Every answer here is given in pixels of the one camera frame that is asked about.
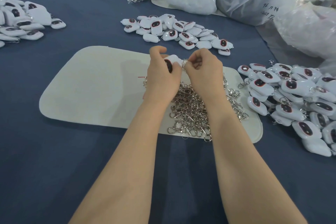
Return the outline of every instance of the person's left hand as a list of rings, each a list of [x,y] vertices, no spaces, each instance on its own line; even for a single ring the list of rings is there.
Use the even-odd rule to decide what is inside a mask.
[[[165,107],[169,105],[179,90],[182,67],[174,62],[173,71],[169,73],[164,58],[166,47],[154,46],[150,48],[150,64],[147,70],[146,92],[143,96],[145,101],[160,103]]]

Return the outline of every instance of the person's right hand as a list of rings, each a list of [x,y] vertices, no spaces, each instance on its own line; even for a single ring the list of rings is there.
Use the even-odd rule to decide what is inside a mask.
[[[191,86],[205,105],[226,99],[223,87],[223,64],[208,49],[199,49],[189,57],[184,67]]]

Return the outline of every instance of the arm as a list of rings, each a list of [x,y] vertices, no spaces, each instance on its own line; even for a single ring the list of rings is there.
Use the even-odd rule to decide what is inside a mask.
[[[207,108],[220,194],[230,224],[307,223],[261,158],[226,99],[222,63],[206,49],[185,69]]]
[[[160,56],[165,51],[161,46],[149,51],[144,101],[69,224],[148,223],[158,131],[181,78],[177,63],[168,72]]]

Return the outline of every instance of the table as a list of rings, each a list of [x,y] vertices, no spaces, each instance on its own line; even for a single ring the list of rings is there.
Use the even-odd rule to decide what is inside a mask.
[[[93,184],[125,129],[45,118],[38,102],[44,89],[78,50],[93,45],[147,53],[153,46],[123,31],[120,21],[173,13],[215,30],[234,44],[223,65],[237,68],[274,59],[254,27],[126,0],[24,0],[44,5],[65,21],[38,41],[0,49],[0,223],[66,224]],[[174,41],[160,42],[187,58]],[[334,158],[307,152],[292,128],[261,118],[264,136],[255,144],[310,224],[335,223]],[[211,143],[159,135],[149,223],[227,223]]]

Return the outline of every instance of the beige board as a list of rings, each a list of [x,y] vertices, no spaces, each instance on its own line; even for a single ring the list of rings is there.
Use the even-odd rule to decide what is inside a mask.
[[[78,51],[57,73],[40,98],[41,113],[51,119],[81,124],[128,128],[142,103],[147,74],[148,54],[106,46],[90,46]],[[242,82],[238,72],[223,67],[228,88],[237,89]],[[190,83],[185,72],[184,83]],[[259,116],[246,103],[248,90],[241,90],[239,102],[250,118],[242,124],[253,143],[263,135]],[[169,117],[170,106],[164,115],[159,133],[168,134],[174,125]]]
[[[154,5],[168,8],[168,9],[177,9],[173,5],[170,5],[166,0],[151,0]],[[220,10],[216,10],[213,14],[227,17],[225,14],[223,14]]]

